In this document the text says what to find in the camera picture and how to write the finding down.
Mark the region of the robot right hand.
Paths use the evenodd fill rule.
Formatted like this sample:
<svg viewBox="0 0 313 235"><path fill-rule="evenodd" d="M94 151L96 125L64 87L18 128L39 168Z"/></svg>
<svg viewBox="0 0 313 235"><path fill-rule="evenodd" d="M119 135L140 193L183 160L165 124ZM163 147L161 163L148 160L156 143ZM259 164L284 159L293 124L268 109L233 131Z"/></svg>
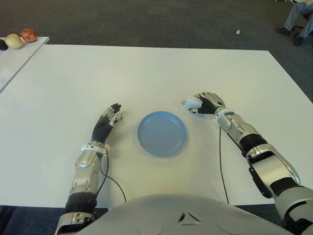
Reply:
<svg viewBox="0 0 313 235"><path fill-rule="evenodd" d="M217 110L225 109L226 105L224 101L215 93L202 92L194 95L202 101L202 105L199 108L189 108L189 112L194 114L213 115Z"/></svg>

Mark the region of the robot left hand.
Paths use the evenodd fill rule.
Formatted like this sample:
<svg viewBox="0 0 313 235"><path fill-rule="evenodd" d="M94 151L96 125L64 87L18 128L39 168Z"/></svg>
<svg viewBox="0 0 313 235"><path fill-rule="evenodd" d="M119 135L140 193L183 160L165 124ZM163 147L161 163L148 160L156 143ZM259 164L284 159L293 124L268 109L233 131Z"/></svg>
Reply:
<svg viewBox="0 0 313 235"><path fill-rule="evenodd" d="M105 143L113 127L121 121L122 114L119 113L121 104L115 103L108 107L97 121L91 136L91 141Z"/></svg>

